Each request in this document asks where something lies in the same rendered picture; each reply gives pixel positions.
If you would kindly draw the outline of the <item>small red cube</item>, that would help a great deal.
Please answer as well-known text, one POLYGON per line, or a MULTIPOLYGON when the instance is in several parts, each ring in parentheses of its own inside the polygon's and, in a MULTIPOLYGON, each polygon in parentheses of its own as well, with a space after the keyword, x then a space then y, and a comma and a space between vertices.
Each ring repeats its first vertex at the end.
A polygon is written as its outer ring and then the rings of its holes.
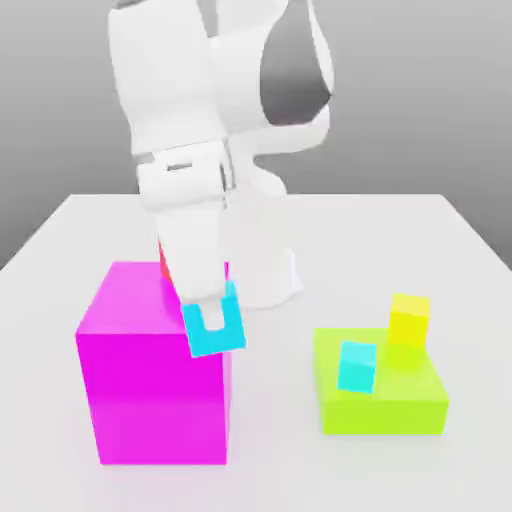
POLYGON ((172 282, 161 243, 158 243, 158 247, 159 247, 159 260, 160 260, 161 274, 162 274, 163 278, 166 279, 168 282, 172 282))

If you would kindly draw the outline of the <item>large magenta box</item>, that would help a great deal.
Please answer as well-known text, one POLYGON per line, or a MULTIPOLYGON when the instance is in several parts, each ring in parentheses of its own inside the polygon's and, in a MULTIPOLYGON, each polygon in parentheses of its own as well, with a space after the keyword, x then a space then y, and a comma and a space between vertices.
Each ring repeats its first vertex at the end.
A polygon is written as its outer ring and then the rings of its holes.
POLYGON ((226 464, 231 359, 192 357, 159 263, 113 263, 75 338, 102 464, 226 464))

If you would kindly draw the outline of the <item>small yellow cube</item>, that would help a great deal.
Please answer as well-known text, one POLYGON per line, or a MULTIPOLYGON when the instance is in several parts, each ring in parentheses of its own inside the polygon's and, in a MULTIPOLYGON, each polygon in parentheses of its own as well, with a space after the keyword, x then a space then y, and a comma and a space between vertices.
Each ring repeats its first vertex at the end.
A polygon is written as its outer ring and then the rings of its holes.
POLYGON ((394 293, 392 296, 387 341, 424 350, 430 318, 430 299, 394 293))

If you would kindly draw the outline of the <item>small sky blue cube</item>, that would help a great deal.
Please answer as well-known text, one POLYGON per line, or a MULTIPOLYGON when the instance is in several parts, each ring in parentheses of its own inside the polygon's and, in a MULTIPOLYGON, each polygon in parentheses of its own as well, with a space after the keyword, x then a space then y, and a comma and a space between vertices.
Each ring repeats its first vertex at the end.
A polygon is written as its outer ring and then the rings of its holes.
POLYGON ((235 283, 225 283, 225 295, 221 300, 224 326, 207 330, 197 304, 182 306, 183 320, 189 348, 193 358, 214 355, 235 349, 243 349, 246 339, 235 283))

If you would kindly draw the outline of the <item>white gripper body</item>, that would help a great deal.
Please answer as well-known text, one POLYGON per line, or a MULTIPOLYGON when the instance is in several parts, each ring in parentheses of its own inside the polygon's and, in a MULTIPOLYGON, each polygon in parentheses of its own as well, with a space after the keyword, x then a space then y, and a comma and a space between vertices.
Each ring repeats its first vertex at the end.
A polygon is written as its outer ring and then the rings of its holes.
POLYGON ((211 201, 154 215, 167 268, 182 303, 220 299, 224 294, 222 212, 223 203, 211 201))

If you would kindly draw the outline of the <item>small cyan cube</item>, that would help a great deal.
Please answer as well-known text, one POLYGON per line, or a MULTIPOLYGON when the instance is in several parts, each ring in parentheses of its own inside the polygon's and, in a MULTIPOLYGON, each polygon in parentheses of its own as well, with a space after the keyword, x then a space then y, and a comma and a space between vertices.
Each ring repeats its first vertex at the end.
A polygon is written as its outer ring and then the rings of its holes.
POLYGON ((342 391, 372 394, 377 368, 377 345, 343 340, 337 388, 342 391))

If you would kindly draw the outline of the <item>large lime green box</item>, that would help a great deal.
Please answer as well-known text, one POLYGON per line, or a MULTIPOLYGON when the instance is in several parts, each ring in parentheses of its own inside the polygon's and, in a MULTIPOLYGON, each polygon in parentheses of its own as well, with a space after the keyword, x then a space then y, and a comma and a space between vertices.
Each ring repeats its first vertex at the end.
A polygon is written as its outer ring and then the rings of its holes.
POLYGON ((424 350, 387 342, 385 328, 316 328, 313 368, 322 431, 328 435, 440 435, 449 398, 424 350), (371 394, 337 387, 341 343, 376 346, 371 394))

